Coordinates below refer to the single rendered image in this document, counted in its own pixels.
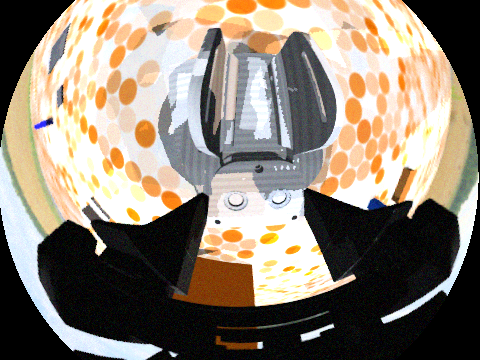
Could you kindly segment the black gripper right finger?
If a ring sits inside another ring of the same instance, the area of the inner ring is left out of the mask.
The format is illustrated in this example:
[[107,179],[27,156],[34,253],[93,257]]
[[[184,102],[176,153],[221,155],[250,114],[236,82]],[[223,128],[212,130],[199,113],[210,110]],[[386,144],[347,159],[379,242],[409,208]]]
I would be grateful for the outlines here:
[[389,224],[411,212],[413,201],[364,209],[335,197],[304,189],[304,217],[324,256],[333,283],[352,276],[351,269],[380,239]]

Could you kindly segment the small blue block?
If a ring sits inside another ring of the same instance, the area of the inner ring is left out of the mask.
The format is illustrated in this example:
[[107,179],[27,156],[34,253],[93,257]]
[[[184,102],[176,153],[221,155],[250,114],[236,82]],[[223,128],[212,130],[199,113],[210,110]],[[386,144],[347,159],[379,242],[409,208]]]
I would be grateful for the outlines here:
[[383,201],[377,200],[377,197],[375,197],[375,199],[369,200],[369,204],[368,204],[369,211],[371,211],[371,209],[383,208],[383,207],[385,207],[385,204],[383,204]]

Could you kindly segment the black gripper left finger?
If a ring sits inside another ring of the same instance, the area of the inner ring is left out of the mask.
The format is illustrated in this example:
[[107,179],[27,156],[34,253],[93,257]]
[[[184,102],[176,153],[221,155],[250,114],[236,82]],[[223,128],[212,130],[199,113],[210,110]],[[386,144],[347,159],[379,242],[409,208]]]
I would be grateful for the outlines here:
[[103,219],[89,221],[105,247],[131,253],[175,289],[188,296],[197,253],[207,225],[209,196],[200,192],[179,208],[147,224],[124,224]]

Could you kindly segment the dark blue flat bar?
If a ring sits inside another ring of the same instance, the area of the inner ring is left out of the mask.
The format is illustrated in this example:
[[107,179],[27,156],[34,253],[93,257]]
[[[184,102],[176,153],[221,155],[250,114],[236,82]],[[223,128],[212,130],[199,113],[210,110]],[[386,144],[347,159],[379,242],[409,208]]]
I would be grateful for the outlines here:
[[55,120],[48,119],[48,120],[41,121],[40,124],[35,124],[35,128],[40,129],[40,128],[47,127],[47,125],[53,124],[53,121]]

